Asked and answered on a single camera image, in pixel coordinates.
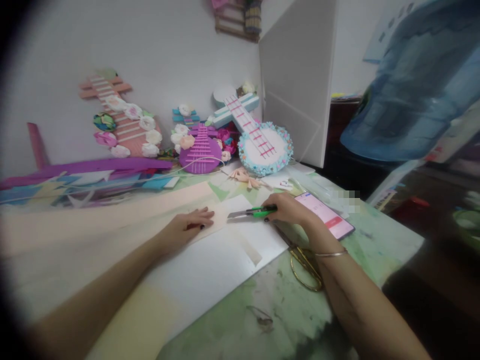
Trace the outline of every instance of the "wire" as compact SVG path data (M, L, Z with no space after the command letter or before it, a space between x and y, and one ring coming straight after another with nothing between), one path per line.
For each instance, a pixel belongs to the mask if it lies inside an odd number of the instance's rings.
M3 200L3 201L0 201L0 205L1 204L5 204L5 203L13 203L13 202L16 202L16 201L20 201L20 200L29 200L29 199L43 199L43 198L56 198L56 197L59 197L59 196L65 196L65 195L77 195L77 194L83 194L83 193L86 193L86 192L91 192L91 191L97 191L97 190L101 190L101 189L108 189L108 188L117 188L119 186L122 186L122 185L130 185L130 184L136 184L136 183L146 183L148 181L152 181L152 180L160 180L160 179L164 179L164 178L171 178L172 177L172 174L175 174L175 173L178 173L180 171L182 171L183 169L189 167L190 165L192 165L193 163L196 163L197 161L200 161L202 159L214 159L214 160L218 160L220 161L223 166L225 167L225 162L222 160L222 159L219 159L217 157L214 157L214 156L204 156L204 157L199 157L198 159L195 159L194 161L190 162L188 165L184 166L184 167L181 167L175 171L171 171L171 172L168 172L166 174L163 174L161 176L156 176L156 177L150 177L150 178L146 178L146 179L139 179L139 180L133 180L133 181L124 181L124 182L117 182L115 184L110 184L110 185L105 185L105 186L98 186L98 187L84 187L84 186L74 186L74 185L60 185L59 188L67 188L67 189L83 189L83 191L77 191L77 192L71 192L71 193L68 193L68 194L62 194L62 195L58 195L58 194L55 194L55 195L43 195L43 196L26 196L26 197L18 197L18 198L14 198L14 199L8 199L8 200ZM208 174L211 175L211 174L218 174L218 173L221 173L222 170L217 170L215 172L209 172ZM194 177L194 176L202 176L202 175L206 175L206 174L180 174L180 175L177 175L177 177Z

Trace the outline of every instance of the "woman's left hand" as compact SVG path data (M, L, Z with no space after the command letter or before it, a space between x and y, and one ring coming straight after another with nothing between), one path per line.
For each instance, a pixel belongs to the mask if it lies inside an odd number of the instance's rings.
M187 245L205 227L214 222L213 211L208 207L188 214L178 214L153 240L158 246L158 256L170 255Z

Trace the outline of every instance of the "forearm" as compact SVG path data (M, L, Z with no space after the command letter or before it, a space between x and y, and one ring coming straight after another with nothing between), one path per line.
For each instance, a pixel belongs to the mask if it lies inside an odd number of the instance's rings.
M147 241L39 321L31 333L40 350L83 359L157 257L155 242Z
M311 221L304 229L315 252L343 250L323 223ZM349 254L318 257L317 262L333 312L361 356L429 359L402 316Z

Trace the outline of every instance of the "table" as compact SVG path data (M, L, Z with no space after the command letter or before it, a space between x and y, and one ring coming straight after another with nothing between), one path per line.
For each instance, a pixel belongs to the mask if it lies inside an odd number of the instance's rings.
M314 173L318 184L342 190ZM270 191L247 189L223 173L182 177L175 190L208 181L222 202L244 195L259 206ZM350 255L381 287L420 248L423 238L361 200L348 221L356 231L342 240ZM269 314L272 327L257 323L248 309ZM338 358L350 345L334 317L325 292L305 289L294 277L284 252L237 287L166 344L157 359L324 359Z

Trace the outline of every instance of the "phone screen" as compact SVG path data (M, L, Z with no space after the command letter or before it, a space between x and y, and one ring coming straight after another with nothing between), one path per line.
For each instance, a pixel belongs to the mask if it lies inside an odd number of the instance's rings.
M295 200L313 211L325 223L326 227L337 240L342 239L355 230L352 224L347 222L311 193L304 192L295 197Z

